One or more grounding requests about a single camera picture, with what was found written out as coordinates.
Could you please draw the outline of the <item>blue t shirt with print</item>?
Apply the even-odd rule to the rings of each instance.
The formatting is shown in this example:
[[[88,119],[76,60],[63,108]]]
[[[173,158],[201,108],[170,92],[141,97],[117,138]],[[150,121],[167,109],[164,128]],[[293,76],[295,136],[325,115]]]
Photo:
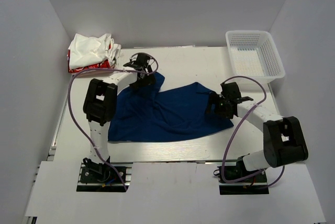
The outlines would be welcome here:
[[[155,79],[153,85],[118,94],[108,142],[177,142],[233,127],[231,120],[205,113],[210,89],[195,82],[162,92],[165,77],[156,73]]]

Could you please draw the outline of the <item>white and red t shirt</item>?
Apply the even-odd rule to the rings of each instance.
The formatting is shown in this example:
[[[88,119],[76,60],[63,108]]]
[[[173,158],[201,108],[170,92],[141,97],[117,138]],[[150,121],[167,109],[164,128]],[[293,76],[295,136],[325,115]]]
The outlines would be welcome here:
[[[116,66],[121,45],[109,33],[100,37],[75,34],[68,47],[68,72],[78,73],[87,69],[111,69]]]

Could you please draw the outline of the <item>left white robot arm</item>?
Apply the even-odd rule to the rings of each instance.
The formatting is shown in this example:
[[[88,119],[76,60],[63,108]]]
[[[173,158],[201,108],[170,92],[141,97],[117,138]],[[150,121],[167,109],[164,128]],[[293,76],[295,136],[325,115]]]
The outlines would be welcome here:
[[[120,72],[101,80],[92,79],[88,86],[83,111],[90,127],[92,140],[90,155],[84,159],[85,164],[96,164],[93,176],[100,182],[110,177],[110,168],[105,165],[110,155],[107,147],[109,123],[117,109],[117,96],[126,89],[138,90],[155,83],[154,71],[150,61],[155,59],[147,53],[134,54],[130,61],[124,64]]]

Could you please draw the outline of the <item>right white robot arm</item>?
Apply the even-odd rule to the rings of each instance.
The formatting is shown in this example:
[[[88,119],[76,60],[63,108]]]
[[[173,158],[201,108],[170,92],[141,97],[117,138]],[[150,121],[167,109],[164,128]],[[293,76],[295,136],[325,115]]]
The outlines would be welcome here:
[[[309,153],[299,120],[274,114],[255,103],[249,96],[242,96],[236,82],[222,83],[220,94],[209,94],[207,114],[214,113],[224,119],[239,117],[263,133],[260,151],[237,159],[233,175],[228,178],[227,166],[220,167],[219,175],[225,183],[247,182],[272,167],[282,167],[308,159]]]

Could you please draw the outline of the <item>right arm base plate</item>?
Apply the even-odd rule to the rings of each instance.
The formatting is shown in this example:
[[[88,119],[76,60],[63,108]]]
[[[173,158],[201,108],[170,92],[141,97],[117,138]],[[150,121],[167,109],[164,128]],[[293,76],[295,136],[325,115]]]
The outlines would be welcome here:
[[[268,195],[266,173],[262,172],[251,178],[234,183],[227,183],[222,179],[221,166],[213,171],[213,176],[219,181],[220,195]]]

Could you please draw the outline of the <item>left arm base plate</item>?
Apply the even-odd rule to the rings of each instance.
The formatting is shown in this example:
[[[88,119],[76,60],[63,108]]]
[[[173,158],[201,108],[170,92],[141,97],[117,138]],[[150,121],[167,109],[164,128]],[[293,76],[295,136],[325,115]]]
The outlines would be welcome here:
[[[114,164],[128,188],[131,181],[132,163]],[[125,193],[126,190],[115,171],[107,172],[104,178],[96,178],[93,172],[82,163],[76,186],[77,192]]]

